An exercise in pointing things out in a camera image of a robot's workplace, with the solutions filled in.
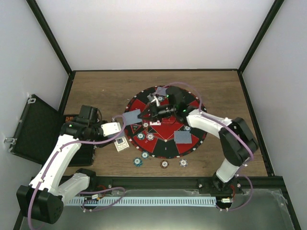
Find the dealt card seat ten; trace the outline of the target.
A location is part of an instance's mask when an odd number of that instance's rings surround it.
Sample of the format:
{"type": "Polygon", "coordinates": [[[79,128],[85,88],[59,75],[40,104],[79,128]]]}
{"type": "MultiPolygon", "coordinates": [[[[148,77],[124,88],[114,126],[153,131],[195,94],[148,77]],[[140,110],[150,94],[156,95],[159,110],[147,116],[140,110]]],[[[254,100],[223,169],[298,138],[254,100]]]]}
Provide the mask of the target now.
{"type": "Polygon", "coordinates": [[[177,144],[191,144],[192,136],[189,131],[175,131],[174,142],[177,144]]]}

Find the orange brown poker chip stack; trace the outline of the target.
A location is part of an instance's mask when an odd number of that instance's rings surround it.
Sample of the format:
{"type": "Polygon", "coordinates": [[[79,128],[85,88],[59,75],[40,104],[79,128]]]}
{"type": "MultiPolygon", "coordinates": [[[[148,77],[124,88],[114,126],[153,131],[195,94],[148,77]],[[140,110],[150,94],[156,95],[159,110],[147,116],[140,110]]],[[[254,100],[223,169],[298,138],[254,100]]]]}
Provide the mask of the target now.
{"type": "Polygon", "coordinates": [[[163,161],[160,162],[160,167],[161,167],[162,169],[166,169],[168,166],[169,166],[168,161],[163,160],[163,161]]]}

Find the blue white poker chip stack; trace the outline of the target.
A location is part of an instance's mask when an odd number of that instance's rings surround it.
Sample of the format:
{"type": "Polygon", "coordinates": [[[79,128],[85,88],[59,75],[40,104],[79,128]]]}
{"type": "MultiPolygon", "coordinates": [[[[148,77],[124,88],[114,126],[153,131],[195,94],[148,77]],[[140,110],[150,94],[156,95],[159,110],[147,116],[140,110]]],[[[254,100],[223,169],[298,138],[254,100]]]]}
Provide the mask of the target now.
{"type": "Polygon", "coordinates": [[[179,165],[180,165],[181,167],[187,167],[188,161],[187,161],[186,159],[180,159],[180,160],[179,160],[179,165]]]}

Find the green chips seat five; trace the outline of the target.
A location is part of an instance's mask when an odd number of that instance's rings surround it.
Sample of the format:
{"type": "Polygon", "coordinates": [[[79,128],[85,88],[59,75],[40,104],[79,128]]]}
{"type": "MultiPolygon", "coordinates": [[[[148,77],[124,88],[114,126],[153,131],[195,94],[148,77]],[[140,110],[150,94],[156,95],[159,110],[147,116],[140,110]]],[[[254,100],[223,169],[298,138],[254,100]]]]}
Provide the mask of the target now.
{"type": "Polygon", "coordinates": [[[162,102],[163,100],[164,100],[164,97],[162,97],[162,96],[158,97],[158,101],[162,102]]]}

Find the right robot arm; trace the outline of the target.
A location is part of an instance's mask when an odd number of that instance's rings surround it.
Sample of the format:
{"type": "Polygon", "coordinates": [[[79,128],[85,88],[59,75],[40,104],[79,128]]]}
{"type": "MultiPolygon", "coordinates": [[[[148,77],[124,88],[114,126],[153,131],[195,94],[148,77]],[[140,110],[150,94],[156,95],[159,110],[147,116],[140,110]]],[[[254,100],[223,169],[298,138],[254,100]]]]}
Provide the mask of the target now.
{"type": "Polygon", "coordinates": [[[167,104],[162,105],[156,94],[151,93],[148,95],[148,108],[144,109],[138,118],[155,122],[174,116],[184,125],[219,138],[224,161],[213,175],[213,187],[218,193],[226,192],[239,169],[254,159],[254,153],[259,148],[251,129],[243,118],[217,117],[202,110],[200,105],[189,104],[179,87],[170,86],[165,92],[167,104]]]}

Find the green chip mat edge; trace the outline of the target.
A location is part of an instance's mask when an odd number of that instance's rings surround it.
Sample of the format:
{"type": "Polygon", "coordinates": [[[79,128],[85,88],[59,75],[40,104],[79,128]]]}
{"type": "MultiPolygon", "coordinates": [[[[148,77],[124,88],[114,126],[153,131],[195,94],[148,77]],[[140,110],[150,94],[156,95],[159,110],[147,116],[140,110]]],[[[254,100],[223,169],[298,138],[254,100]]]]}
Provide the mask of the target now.
{"type": "Polygon", "coordinates": [[[149,153],[146,152],[146,151],[143,151],[141,156],[142,156],[142,158],[147,159],[147,158],[149,158],[149,153]]]}

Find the dealt card seat five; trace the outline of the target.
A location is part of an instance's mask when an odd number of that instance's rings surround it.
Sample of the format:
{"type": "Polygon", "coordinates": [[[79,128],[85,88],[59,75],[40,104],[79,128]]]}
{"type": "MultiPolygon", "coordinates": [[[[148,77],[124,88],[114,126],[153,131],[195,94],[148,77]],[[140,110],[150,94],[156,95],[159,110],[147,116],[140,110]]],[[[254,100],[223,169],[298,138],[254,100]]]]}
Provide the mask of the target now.
{"type": "Polygon", "coordinates": [[[166,88],[164,87],[157,87],[155,94],[166,96],[166,88]]]}

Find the green poker chip stack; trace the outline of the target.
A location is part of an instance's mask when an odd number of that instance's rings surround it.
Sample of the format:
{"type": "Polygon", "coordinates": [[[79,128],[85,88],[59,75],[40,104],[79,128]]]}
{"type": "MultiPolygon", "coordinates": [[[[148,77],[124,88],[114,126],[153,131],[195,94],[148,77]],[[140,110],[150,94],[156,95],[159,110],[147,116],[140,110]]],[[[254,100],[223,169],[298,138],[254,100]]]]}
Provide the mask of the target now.
{"type": "Polygon", "coordinates": [[[133,160],[133,164],[136,166],[136,167],[141,167],[142,166],[142,159],[141,158],[135,158],[133,160]]]}

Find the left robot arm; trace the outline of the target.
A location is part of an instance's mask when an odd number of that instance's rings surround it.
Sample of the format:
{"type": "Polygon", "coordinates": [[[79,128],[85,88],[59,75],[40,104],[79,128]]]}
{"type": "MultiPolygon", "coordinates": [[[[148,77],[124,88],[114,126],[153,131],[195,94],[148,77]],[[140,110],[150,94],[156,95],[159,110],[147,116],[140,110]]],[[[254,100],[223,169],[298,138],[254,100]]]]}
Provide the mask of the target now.
{"type": "Polygon", "coordinates": [[[87,169],[77,170],[64,183],[60,181],[83,144],[105,145],[123,133],[122,127],[116,117],[111,122],[103,120],[98,108],[87,105],[81,107],[78,116],[62,125],[57,143],[40,172],[28,186],[21,185],[16,192],[21,213],[31,229],[34,219],[54,224],[64,206],[77,194],[97,190],[96,173],[87,169]]]}

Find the green chips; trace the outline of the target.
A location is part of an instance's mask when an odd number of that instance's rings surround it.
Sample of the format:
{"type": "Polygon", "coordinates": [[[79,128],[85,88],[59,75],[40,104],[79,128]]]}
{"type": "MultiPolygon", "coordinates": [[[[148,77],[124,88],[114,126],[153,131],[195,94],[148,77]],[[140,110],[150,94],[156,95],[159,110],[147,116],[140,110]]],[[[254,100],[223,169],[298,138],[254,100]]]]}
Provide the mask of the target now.
{"type": "Polygon", "coordinates": [[[139,140],[143,140],[143,139],[145,139],[145,135],[144,135],[143,133],[138,133],[138,134],[137,134],[137,138],[138,138],[139,140]]]}

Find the dealt card seat four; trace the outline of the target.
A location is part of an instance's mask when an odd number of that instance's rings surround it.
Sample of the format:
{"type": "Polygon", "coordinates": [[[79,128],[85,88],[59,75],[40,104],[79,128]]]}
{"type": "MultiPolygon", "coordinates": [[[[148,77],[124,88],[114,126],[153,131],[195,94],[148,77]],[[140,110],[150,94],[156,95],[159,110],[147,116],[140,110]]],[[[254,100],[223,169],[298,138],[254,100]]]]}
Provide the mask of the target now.
{"type": "Polygon", "coordinates": [[[140,113],[141,113],[140,109],[123,113],[122,115],[126,119],[126,126],[141,123],[142,119],[138,118],[138,115],[140,113]]]}

